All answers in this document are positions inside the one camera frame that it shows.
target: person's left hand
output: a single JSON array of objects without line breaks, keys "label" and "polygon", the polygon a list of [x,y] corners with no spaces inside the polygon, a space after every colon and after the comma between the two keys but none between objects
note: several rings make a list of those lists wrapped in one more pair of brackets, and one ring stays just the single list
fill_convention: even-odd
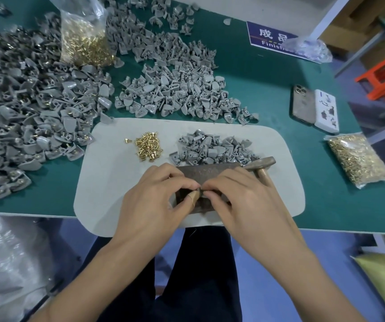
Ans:
[{"label": "person's left hand", "polygon": [[169,198],[179,189],[199,187],[200,184],[186,178],[173,165],[151,166],[125,194],[118,227],[109,245],[130,243],[137,255],[149,262],[195,206],[191,197],[185,197],[175,208],[170,208]]}]

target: hand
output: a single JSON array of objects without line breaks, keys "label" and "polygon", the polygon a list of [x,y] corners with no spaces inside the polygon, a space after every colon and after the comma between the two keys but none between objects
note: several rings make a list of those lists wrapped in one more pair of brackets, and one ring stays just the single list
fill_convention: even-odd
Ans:
[{"label": "hand", "polygon": [[[227,230],[268,270],[278,269],[278,258],[307,248],[293,233],[272,190],[243,168],[226,169],[202,187]],[[225,194],[228,205],[212,190]]]},{"label": "hand", "polygon": [[118,227],[110,243],[133,244],[137,255],[147,264],[195,206],[195,201],[186,197],[172,209],[169,207],[171,195],[181,188],[196,190],[199,187],[200,184],[186,178],[173,165],[151,166],[125,194]]}]

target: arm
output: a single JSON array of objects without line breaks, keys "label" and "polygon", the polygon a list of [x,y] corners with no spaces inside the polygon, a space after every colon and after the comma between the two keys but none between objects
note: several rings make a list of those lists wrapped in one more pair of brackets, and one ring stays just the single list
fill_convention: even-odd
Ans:
[{"label": "arm", "polygon": [[[236,168],[202,189],[230,234],[285,289],[304,322],[366,322],[293,233],[269,187]],[[212,190],[225,194],[231,205]]]},{"label": "arm", "polygon": [[173,209],[170,196],[200,185],[169,164],[150,167],[122,201],[118,227],[84,271],[31,322],[93,322],[163,248],[195,206],[198,191]]}]

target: finger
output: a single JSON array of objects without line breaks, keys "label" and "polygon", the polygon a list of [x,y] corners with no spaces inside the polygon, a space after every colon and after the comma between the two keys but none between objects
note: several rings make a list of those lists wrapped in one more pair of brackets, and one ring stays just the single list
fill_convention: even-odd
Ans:
[{"label": "finger", "polygon": [[227,178],[226,176],[219,175],[218,177],[211,178],[203,183],[201,186],[202,190],[212,191],[218,190],[227,196],[227,198],[232,202],[235,199],[236,195],[239,194],[241,189],[244,188],[244,185],[238,183],[235,180]]},{"label": "finger", "polygon": [[165,179],[168,179],[169,177],[181,177],[184,176],[184,174],[173,165],[170,165],[169,163],[164,163],[160,167],[157,167],[152,174],[147,178],[151,181],[160,182]]},{"label": "finger", "polygon": [[248,171],[247,171],[246,169],[244,169],[243,167],[236,167],[236,168],[234,168],[234,170],[235,170],[236,172],[239,172],[239,173],[243,174],[244,176],[246,176],[246,177],[252,179],[253,181],[258,181],[258,179],[255,177],[254,174],[251,174],[250,172],[248,172]]},{"label": "finger", "polygon": [[227,178],[232,179],[233,181],[236,181],[243,186],[249,186],[253,183],[252,179],[234,169],[226,169],[219,176],[226,176]]},{"label": "finger", "polygon": [[225,227],[230,231],[234,228],[234,217],[231,207],[213,191],[204,191],[203,194],[211,201]]},{"label": "finger", "polygon": [[199,197],[200,197],[200,191],[197,191],[197,190],[192,191],[189,194],[187,194],[187,196],[181,203],[179,203],[177,206],[173,208],[173,215],[176,216],[179,223],[191,213]]},{"label": "finger", "polygon": [[184,176],[172,177],[162,181],[160,186],[166,190],[166,194],[170,197],[174,192],[179,191],[180,189],[190,189],[196,190],[200,187],[196,181]]},{"label": "finger", "polygon": [[141,177],[140,180],[139,180],[139,183],[140,183],[140,182],[143,182],[145,179],[147,179],[147,178],[152,174],[152,172],[155,171],[157,168],[158,168],[158,166],[156,166],[156,165],[152,165],[151,167],[149,167],[149,168],[146,170],[146,172],[143,173],[142,177]]}]

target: bag of brass screws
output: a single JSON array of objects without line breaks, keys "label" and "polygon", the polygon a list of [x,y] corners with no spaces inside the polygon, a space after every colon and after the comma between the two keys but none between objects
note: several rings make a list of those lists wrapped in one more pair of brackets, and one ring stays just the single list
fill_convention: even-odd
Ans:
[{"label": "bag of brass screws", "polygon": [[107,66],[114,62],[106,38],[107,11],[98,0],[50,0],[61,11],[61,62]]},{"label": "bag of brass screws", "polygon": [[385,181],[385,163],[363,133],[326,136],[324,140],[357,188],[361,189],[367,183]]},{"label": "bag of brass screws", "polygon": [[139,156],[141,161],[145,161],[146,158],[149,158],[149,161],[153,162],[161,156],[163,150],[160,148],[160,141],[157,138],[157,133],[158,132],[146,132],[141,138],[136,139],[135,144],[139,147],[137,156]]}]

